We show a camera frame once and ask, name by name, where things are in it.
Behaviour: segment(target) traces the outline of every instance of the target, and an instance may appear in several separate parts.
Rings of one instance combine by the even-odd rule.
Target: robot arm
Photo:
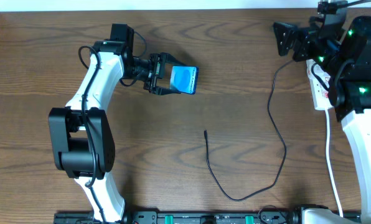
[[[352,148],[362,198],[362,223],[371,223],[371,17],[353,20],[345,33],[347,1],[320,2],[310,27],[274,23],[278,53],[294,50],[297,62],[313,59],[327,72],[329,100]],[[324,208],[299,207],[298,223],[348,223]]]
[[[94,79],[87,96],[86,110],[98,108],[101,110],[108,109],[111,96],[116,84],[123,77],[124,65],[121,55],[115,55],[113,52],[99,52],[101,68]],[[85,92],[87,84],[90,82],[96,69],[97,59],[94,54],[90,57],[90,66],[82,81],[79,90],[75,96],[65,105],[72,110],[82,109],[82,95]]]
[[[106,111],[116,84],[121,82],[130,86],[121,80],[131,79],[132,83],[141,80],[144,89],[156,95],[181,93],[175,88],[160,87],[157,81],[164,77],[167,63],[184,64],[167,53],[151,54],[149,60],[134,57],[133,36],[133,29],[126,24],[113,24],[110,39],[96,41],[93,45],[90,66],[75,96],[64,108],[52,108],[49,114],[55,165],[83,188],[93,206],[94,219],[103,222],[122,220],[125,206],[110,173],[115,160],[115,143]],[[82,108],[84,94],[87,97]],[[82,111],[85,111],[87,121],[83,119]],[[85,130],[85,123],[90,130],[88,138],[92,138],[93,143],[88,138],[71,137],[70,133]],[[96,179],[88,188],[86,184],[92,182],[93,175]]]

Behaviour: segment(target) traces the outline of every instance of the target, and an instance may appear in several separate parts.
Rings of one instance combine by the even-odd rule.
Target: green connector
[[[245,217],[245,224],[255,224],[253,216],[246,216]]]
[[[173,224],[173,215],[165,216],[165,224]]]

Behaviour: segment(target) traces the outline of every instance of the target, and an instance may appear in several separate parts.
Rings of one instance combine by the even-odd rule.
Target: green led light
[[[368,91],[366,88],[362,88],[362,87],[360,87],[359,90],[360,90],[360,93],[365,93],[366,91]]]

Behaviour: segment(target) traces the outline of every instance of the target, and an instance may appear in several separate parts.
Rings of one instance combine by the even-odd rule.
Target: white wall
[[[0,12],[316,8],[317,3],[318,0],[0,0]],[[359,7],[371,7],[371,3]]]

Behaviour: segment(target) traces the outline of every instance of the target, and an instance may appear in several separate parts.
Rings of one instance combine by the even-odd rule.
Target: white cable
[[[334,195],[335,195],[335,199],[336,199],[337,209],[339,211],[339,216],[343,217],[342,206],[340,205],[339,196],[337,194],[335,180],[334,180],[334,174],[332,173],[331,160],[329,158],[329,140],[330,140],[330,137],[331,137],[331,127],[329,125],[330,122],[329,122],[328,110],[325,110],[325,117],[327,119],[327,142],[326,142],[326,147],[325,147],[325,153],[326,153],[326,159],[327,159],[327,165],[328,165],[329,178],[331,179],[332,189],[334,190]]]

